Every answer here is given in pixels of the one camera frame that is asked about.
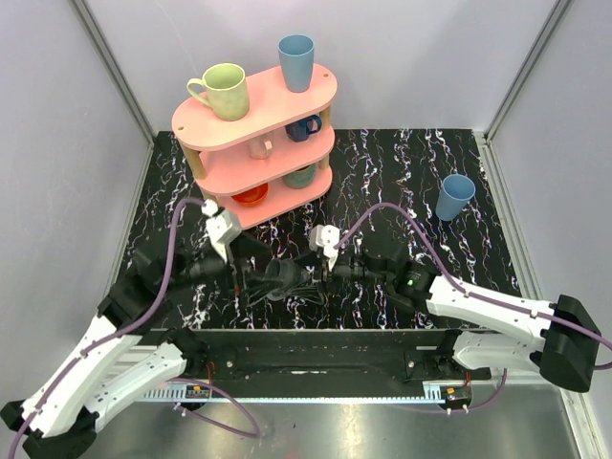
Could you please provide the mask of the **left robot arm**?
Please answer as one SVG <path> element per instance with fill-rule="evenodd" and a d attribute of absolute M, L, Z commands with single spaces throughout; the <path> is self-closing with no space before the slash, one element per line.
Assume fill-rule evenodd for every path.
<path fill-rule="evenodd" d="M 169 311 L 166 294 L 207 280 L 224 281 L 241 294 L 251 273 L 250 258 L 267 250 L 245 235 L 195 253 L 173 242 L 167 251 L 153 242 L 135 250 L 130 267 L 99 304 L 66 361 L 29 398 L 3 406 L 1 419 L 15 433 L 9 456 L 21 447 L 31 458 L 78 458 L 109 421 L 169 381 L 188 386 L 174 400 L 179 408 L 201 406 L 212 392 L 216 363 L 209 345 L 189 328 L 167 331 L 150 354 L 117 376 L 109 371 Z"/>

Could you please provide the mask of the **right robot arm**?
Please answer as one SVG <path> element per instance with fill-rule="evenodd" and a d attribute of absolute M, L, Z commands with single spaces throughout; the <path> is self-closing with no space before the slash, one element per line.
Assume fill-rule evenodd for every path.
<path fill-rule="evenodd" d="M 337 257 L 325 264 L 330 279 L 372 281 L 397 306 L 482 327 L 461 332 L 434 355 L 437 373 L 455 379 L 467 369 L 499 367 L 536 372 L 548 383 L 590 390 L 601 332 L 581 302 L 568 295 L 533 300 L 488 290 L 415 261 L 380 255 Z"/>

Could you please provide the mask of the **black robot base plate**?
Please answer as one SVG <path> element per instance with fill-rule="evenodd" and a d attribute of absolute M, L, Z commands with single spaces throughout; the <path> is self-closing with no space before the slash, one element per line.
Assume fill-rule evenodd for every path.
<path fill-rule="evenodd" d="M 196 330 L 216 383 L 257 376 L 379 374 L 399 382 L 467 378 L 491 370 L 455 362 L 457 330 Z"/>

